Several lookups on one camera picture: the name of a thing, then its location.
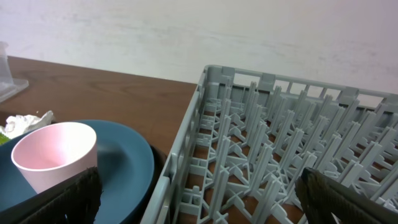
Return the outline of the green snack wrapper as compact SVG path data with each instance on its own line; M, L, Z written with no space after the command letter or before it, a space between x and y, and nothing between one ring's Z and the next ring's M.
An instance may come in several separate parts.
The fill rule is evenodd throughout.
M0 133L0 145L3 145L5 143L7 143L8 141L10 141L10 139L7 136Z

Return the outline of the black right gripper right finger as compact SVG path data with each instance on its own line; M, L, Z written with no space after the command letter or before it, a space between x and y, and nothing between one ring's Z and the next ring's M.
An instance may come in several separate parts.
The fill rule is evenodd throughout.
M357 194L319 171L306 167L295 181L295 194L309 224L397 223L397 213Z

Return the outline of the pink plastic cup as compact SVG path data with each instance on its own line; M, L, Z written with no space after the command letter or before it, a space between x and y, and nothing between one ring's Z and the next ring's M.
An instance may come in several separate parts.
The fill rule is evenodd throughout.
M37 129L11 152L12 163L36 193L98 165L97 135L87 124L64 122Z

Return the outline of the white napkin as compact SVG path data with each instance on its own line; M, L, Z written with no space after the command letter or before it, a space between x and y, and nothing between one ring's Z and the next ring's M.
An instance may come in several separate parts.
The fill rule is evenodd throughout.
M29 131L48 126L52 121L55 121L53 111L48 111L41 117L31 114L9 116L6 119L6 125L1 126L1 134L9 139L14 139Z

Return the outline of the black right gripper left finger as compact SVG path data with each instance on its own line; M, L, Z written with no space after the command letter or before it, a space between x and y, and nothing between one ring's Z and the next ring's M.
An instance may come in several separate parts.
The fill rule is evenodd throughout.
M1 223L93 223L101 205L103 185L97 167L1 212Z

